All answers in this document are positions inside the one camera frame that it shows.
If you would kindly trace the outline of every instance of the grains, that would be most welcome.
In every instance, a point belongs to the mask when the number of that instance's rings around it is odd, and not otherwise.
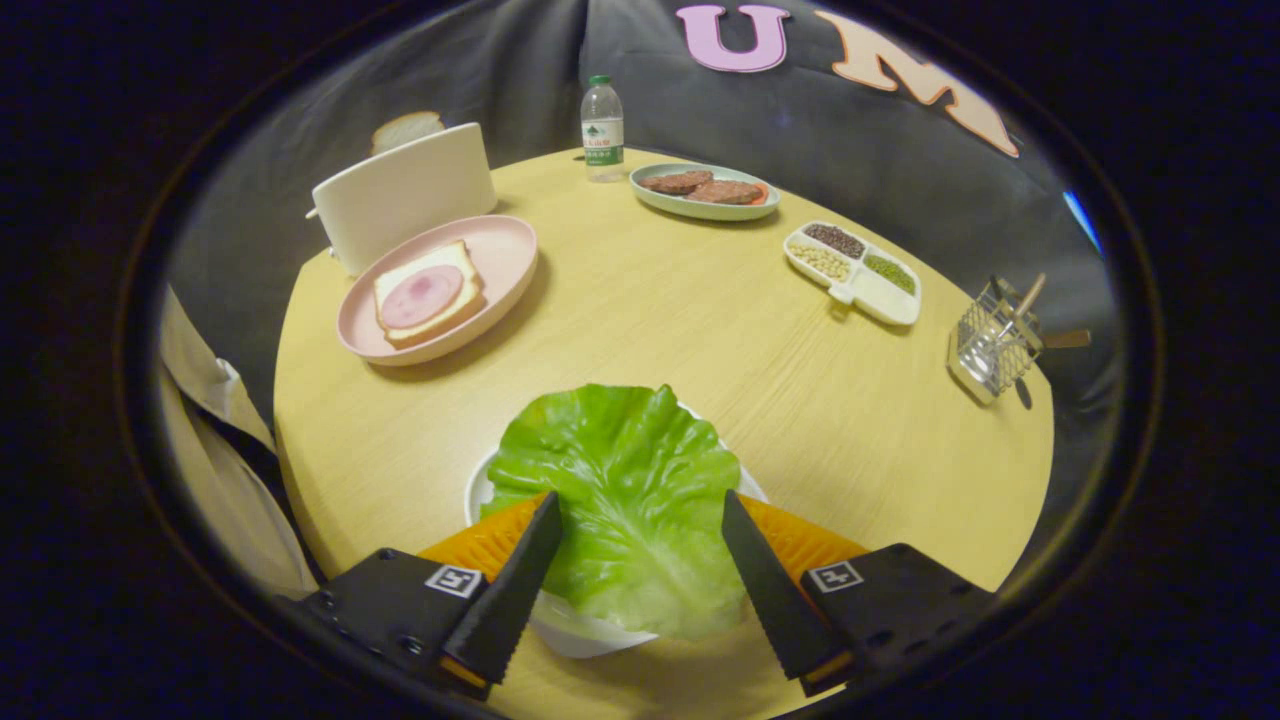
[[[819,225],[813,224],[804,229],[804,233],[823,245],[835,247],[836,250],[849,255],[854,260],[863,256],[867,247],[858,241],[856,237],[849,234],[847,232],[835,227],[835,225]]]
[[[851,270],[849,260],[845,260],[831,250],[827,250],[826,247],[800,245],[797,242],[792,242],[787,247],[790,247],[792,255],[828,278],[836,282],[845,282],[849,279],[849,273]]]
[[[915,295],[915,281],[911,279],[911,275],[906,274],[906,270],[892,261],[872,255],[867,260],[863,260],[863,264],[876,272],[876,274],[905,290],[908,295]]]

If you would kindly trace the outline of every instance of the round wooden table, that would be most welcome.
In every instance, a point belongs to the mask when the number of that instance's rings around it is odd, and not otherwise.
[[[335,333],[353,281],[326,252],[302,266],[280,334],[275,432],[324,570],[462,529],[468,475],[536,396],[667,383],[772,503],[872,550],[911,543],[998,587],[1041,512],[1053,410],[1034,366],[1030,409],[1012,392],[982,407],[950,377],[947,333],[970,299],[890,238],[794,195],[762,220],[691,220],[641,204],[627,182],[588,182],[579,155],[493,172],[495,213],[538,231],[539,266],[516,307],[452,355],[366,364]],[[678,161],[626,159],[628,170]],[[923,287],[916,324],[838,306],[787,265],[782,240],[809,220],[865,233],[910,264]],[[767,717],[805,705],[745,615],[709,641],[593,660],[561,657],[526,630],[489,705],[548,720]]]

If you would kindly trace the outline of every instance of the green lettuce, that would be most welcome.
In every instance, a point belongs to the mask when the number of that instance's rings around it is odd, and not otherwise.
[[[564,537],[543,589],[631,632],[696,639],[741,620],[745,591],[721,537],[737,457],[667,386],[544,395],[489,466],[503,507],[556,489]]]

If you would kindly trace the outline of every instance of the meat patty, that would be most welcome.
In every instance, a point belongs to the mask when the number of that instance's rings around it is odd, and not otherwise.
[[[722,205],[745,205],[763,193],[763,190],[749,182],[710,181],[698,186],[698,190],[686,195],[685,199]]]
[[[689,170],[687,173],[680,173],[676,176],[644,178],[640,181],[640,187],[654,192],[662,192],[664,195],[689,195],[695,187],[709,179],[712,179],[712,173],[709,170]]]

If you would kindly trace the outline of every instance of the plastic bottle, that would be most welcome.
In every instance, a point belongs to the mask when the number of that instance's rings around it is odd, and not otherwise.
[[[622,100],[609,85],[609,76],[591,76],[582,97],[582,150],[586,179],[614,182],[622,172]]]

